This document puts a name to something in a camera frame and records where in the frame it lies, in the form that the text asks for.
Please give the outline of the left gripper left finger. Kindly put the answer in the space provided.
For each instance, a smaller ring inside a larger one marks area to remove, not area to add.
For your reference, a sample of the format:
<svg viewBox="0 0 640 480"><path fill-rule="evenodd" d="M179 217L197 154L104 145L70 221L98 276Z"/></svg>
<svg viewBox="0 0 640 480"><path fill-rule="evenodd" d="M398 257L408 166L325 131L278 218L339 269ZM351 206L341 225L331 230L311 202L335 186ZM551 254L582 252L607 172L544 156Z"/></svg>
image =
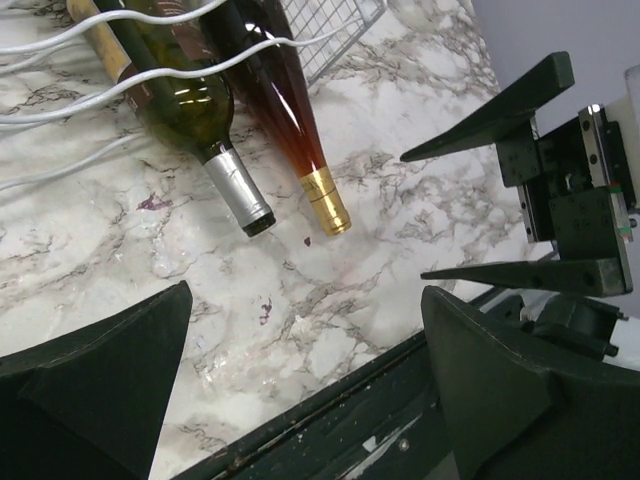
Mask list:
<svg viewBox="0 0 640 480"><path fill-rule="evenodd" d="M181 281L2 357L2 478L148 478L192 304Z"/></svg>

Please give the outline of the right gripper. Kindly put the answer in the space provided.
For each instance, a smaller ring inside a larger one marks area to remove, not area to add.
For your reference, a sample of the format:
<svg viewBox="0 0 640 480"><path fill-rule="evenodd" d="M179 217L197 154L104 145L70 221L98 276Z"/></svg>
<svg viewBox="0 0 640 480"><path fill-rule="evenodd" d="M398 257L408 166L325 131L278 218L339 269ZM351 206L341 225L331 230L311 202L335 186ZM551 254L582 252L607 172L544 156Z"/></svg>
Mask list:
<svg viewBox="0 0 640 480"><path fill-rule="evenodd" d="M553 52L449 130L400 156L426 160L498 142L503 182L518 191L528 239L551 242L557 259L423 272L422 280L573 295L632 291L626 246L635 197L618 124L598 104L544 136L530 120L573 85L570 55Z"/></svg>

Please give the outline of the dark bottle silver neck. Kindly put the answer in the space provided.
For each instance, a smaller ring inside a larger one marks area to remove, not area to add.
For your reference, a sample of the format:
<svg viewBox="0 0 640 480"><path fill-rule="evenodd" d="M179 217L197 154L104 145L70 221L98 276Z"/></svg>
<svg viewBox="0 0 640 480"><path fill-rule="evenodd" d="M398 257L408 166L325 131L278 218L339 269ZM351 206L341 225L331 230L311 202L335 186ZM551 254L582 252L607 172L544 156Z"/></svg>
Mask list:
<svg viewBox="0 0 640 480"><path fill-rule="evenodd" d="M193 20L172 25L114 20L91 27L85 37L116 84L152 69L214 64ZM229 138L234 99L221 76L156 78L129 88L125 98L154 138L200 161L247 236L274 224L271 207Z"/></svg>

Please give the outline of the red wine bottle gold cap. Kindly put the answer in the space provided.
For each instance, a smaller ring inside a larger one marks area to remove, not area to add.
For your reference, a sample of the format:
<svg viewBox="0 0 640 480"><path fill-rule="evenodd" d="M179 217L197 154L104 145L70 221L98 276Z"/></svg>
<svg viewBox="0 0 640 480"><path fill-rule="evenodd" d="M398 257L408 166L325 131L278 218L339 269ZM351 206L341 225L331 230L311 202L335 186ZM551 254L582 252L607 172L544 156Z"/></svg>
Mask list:
<svg viewBox="0 0 640 480"><path fill-rule="evenodd" d="M279 1L227 1L200 17L199 24L219 63L260 42L293 38ZM334 236L349 229L351 220L324 156L296 48L269 46L223 76L289 161L325 233Z"/></svg>

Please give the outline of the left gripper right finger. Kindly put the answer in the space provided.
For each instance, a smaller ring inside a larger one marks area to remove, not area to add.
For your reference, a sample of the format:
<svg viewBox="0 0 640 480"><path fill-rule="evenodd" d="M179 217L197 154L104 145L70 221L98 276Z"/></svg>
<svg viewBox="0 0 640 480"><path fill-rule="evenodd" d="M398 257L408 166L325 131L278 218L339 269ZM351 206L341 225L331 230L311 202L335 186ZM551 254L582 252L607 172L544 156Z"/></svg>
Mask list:
<svg viewBox="0 0 640 480"><path fill-rule="evenodd" d="M445 290L421 299L462 479L636 479L639 374L508 326Z"/></svg>

